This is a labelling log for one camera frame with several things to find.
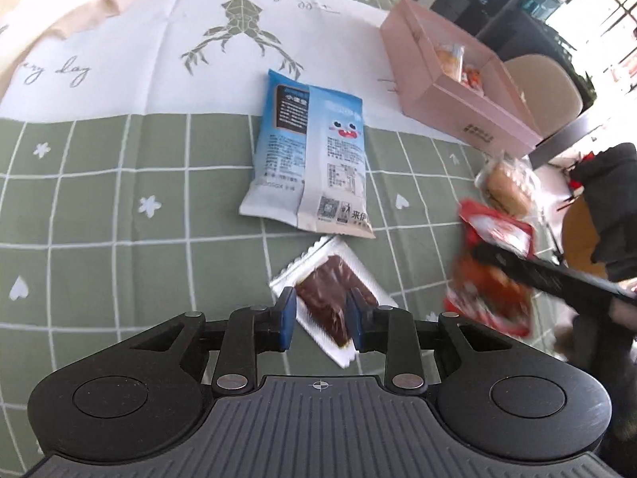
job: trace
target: white flower pattern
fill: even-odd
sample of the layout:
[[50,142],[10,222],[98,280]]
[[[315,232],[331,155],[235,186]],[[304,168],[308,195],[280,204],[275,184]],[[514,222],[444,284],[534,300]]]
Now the white flower pattern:
[[154,195],[139,199],[138,212],[140,214],[146,214],[146,217],[153,217],[155,215],[155,211],[160,208],[161,203],[157,201]]
[[41,160],[42,158],[44,158],[45,154],[49,152],[51,152],[49,142],[44,142],[43,144],[36,145],[36,149],[33,151],[33,154]]

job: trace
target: qr code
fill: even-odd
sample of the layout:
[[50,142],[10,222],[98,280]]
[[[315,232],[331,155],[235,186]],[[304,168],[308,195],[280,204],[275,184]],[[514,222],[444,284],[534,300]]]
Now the qr code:
[[320,203],[318,204],[318,216],[333,219],[338,212],[338,205],[340,201],[338,199],[330,199],[322,196]]

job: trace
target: pink paper box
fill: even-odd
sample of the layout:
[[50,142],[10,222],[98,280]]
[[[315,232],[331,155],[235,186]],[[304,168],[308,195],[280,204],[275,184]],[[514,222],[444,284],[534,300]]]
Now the pink paper box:
[[[435,12],[401,0],[380,27],[403,113],[482,151],[522,157],[542,140],[513,79],[492,50]],[[485,97],[443,71],[434,46],[464,45]]]

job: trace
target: beef jerky packet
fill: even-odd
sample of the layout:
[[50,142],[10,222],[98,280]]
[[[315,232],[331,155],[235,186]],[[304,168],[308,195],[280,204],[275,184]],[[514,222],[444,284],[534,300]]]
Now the beef jerky packet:
[[362,100],[272,70],[268,77],[254,179],[239,214],[374,238],[365,209]]
[[345,327],[346,293],[357,287],[370,305],[397,307],[339,236],[321,237],[270,283],[277,296],[286,286],[296,288],[299,324],[341,368],[357,354]]

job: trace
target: chair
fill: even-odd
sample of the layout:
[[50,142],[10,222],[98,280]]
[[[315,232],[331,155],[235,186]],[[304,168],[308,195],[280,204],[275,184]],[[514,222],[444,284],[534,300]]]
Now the chair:
[[529,54],[504,63],[543,138],[571,123],[582,112],[582,97],[566,71],[555,60]]
[[600,242],[584,196],[573,201],[562,221],[562,246],[569,268],[608,278],[603,264],[590,261],[595,246]]

